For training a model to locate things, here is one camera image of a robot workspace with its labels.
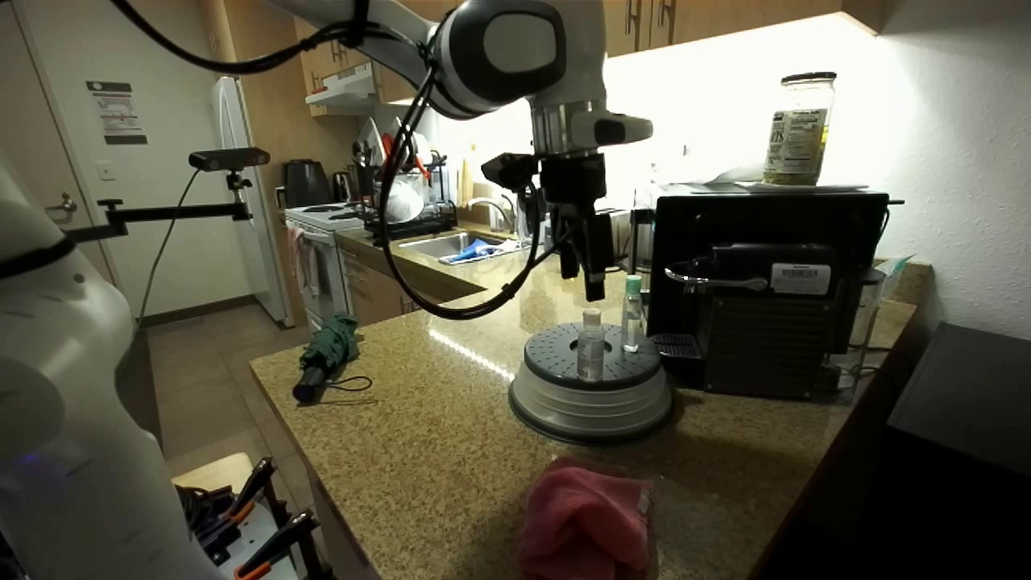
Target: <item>white robot body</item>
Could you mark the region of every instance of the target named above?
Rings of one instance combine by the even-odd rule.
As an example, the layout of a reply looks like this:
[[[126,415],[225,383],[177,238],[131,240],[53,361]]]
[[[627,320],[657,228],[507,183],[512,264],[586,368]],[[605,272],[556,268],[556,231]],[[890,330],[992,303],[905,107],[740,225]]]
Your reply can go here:
[[[0,260],[61,231],[0,201]],[[33,578],[218,578],[117,397],[127,303],[85,255],[0,279],[0,530]]]

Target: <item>bottle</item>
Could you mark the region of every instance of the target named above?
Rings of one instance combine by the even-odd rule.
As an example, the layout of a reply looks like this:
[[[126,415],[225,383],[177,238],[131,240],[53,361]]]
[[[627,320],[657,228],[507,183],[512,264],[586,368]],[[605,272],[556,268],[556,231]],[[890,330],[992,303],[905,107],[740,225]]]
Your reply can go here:
[[[605,368],[605,326],[601,312],[584,308],[584,326],[575,339],[575,378],[584,383],[599,383]]]
[[[640,274],[627,274],[620,287],[620,351],[640,351],[640,342],[643,342]]]
[[[833,99],[830,71],[807,71],[782,76],[780,107],[772,114],[768,183],[806,183],[818,179],[828,137],[828,114]]]

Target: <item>coffee maker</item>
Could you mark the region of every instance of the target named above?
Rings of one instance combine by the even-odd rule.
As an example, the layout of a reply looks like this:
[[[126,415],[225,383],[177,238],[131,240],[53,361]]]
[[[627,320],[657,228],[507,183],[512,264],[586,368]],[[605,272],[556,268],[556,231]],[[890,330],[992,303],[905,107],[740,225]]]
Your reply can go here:
[[[686,386],[775,398],[836,390],[887,194],[660,196],[647,336]]]

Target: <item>pink cloth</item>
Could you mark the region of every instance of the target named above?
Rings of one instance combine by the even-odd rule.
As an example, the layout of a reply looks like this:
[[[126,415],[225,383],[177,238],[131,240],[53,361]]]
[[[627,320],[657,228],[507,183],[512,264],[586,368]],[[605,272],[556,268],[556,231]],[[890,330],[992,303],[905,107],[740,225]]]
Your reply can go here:
[[[647,568],[647,490],[639,481],[551,463],[527,496],[518,545],[530,580],[632,580]]]

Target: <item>granite countertop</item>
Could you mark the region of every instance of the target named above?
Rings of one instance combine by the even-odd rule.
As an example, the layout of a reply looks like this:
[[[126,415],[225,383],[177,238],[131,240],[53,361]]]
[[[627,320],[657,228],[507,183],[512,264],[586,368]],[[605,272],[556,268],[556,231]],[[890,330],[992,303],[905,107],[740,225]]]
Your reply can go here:
[[[467,268],[411,260],[495,289],[518,255]],[[289,397],[298,349],[250,361],[379,578],[518,578],[523,504],[555,456],[649,484],[653,578],[746,578],[759,565],[855,397],[780,402],[680,390],[675,423],[643,441],[575,448],[542,438],[508,413],[507,390],[537,330],[581,320],[581,282],[543,264],[484,320],[411,312],[366,326],[347,378],[366,374],[374,386],[328,390],[320,406],[298,410]],[[605,322],[614,312],[618,299],[605,299]],[[907,316],[913,307],[890,299],[872,342],[890,349]]]

